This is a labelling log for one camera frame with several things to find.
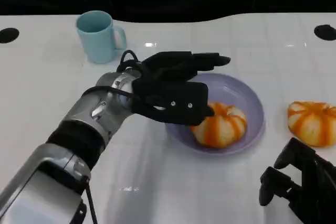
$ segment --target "mug handle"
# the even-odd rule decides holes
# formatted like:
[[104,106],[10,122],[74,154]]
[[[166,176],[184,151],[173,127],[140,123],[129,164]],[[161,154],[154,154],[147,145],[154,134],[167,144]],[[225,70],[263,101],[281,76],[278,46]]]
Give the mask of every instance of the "mug handle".
[[126,49],[126,34],[124,29],[119,26],[113,26],[113,37],[116,49]]

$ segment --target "small pumpkin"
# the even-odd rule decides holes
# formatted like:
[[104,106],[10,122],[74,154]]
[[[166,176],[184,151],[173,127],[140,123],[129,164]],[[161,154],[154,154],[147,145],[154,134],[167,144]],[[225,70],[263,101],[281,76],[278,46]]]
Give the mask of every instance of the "small pumpkin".
[[238,141],[246,131],[246,115],[233,105],[210,102],[215,115],[199,126],[190,127],[197,141],[212,148],[225,148]]
[[333,145],[336,142],[336,107],[325,102],[293,102],[288,107],[288,127],[307,145]]

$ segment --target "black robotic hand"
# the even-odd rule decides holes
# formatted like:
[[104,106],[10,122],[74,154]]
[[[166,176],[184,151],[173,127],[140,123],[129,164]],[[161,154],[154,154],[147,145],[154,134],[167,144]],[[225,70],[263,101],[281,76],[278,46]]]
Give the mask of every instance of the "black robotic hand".
[[[133,59],[124,61],[130,53]],[[143,62],[134,52],[124,52],[117,72],[127,68],[138,70],[140,78],[133,81],[132,112],[159,122],[199,125],[213,110],[207,106],[208,88],[204,83],[187,82],[198,71],[223,66],[230,58],[218,53],[159,52]]]
[[[302,185],[277,169],[293,165],[302,171]],[[292,138],[260,178],[259,202],[268,205],[274,195],[289,200],[290,209],[304,224],[335,223],[336,168],[313,149]]]

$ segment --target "black hole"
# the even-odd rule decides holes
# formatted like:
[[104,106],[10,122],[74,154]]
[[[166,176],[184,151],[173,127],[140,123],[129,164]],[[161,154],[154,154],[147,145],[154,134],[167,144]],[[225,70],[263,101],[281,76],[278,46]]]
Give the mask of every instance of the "black hole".
[[6,28],[0,31],[0,43],[12,42],[19,36],[19,30],[16,28]]
[[336,29],[330,25],[321,25],[315,27],[314,33],[323,40],[336,40]]

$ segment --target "white table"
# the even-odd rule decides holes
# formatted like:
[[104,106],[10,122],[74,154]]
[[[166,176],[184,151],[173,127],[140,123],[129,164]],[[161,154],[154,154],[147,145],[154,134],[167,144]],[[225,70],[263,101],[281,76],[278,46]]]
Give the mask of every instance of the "white table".
[[[4,16],[0,29],[20,36],[0,44],[0,189],[45,142],[86,88],[118,60],[87,61],[76,16]],[[116,22],[140,59],[163,50],[218,51],[232,58],[217,68],[259,95],[267,120],[260,143],[231,157],[196,153],[171,139],[165,125],[133,115],[93,170],[99,223],[300,223],[287,201],[258,202],[260,175],[291,138],[287,106],[295,100],[336,104],[336,41],[317,38],[316,25],[336,27],[335,14],[248,14],[203,23]],[[335,147],[318,154],[336,164]],[[300,173],[285,171],[296,182]],[[90,214],[86,223],[91,223]]]

